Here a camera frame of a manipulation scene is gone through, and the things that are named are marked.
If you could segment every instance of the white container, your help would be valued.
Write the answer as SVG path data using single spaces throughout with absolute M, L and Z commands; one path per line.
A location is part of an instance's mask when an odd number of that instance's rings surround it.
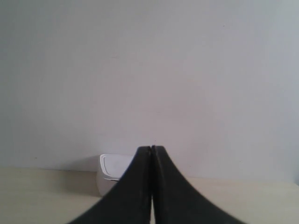
M 130 165 L 133 156 L 119 154 L 102 154 L 99 156 L 97 186 L 104 196 L 121 178 Z

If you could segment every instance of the white object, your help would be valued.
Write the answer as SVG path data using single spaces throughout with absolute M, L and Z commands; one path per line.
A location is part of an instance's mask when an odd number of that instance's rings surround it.
M 119 154 L 102 154 L 99 157 L 97 186 L 104 196 L 121 178 L 130 165 L 133 156 Z

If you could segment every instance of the white box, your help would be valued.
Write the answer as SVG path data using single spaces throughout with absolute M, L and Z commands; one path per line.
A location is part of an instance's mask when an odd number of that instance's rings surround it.
M 101 196 L 104 196 L 116 184 L 132 159 L 131 155 L 102 154 L 99 156 L 97 186 Z

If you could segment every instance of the wall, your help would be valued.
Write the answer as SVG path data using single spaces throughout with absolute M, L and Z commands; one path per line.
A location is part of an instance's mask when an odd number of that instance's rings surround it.
M 189 176 L 299 176 L 297 1 L 1 1 L 0 165 L 164 145 Z

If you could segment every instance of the beige table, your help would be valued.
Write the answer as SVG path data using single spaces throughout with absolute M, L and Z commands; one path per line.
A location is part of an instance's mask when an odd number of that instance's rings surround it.
M 292 183 L 188 178 L 212 202 L 249 224 L 294 224 Z M 0 224 L 65 224 L 99 200 L 93 172 L 0 168 Z

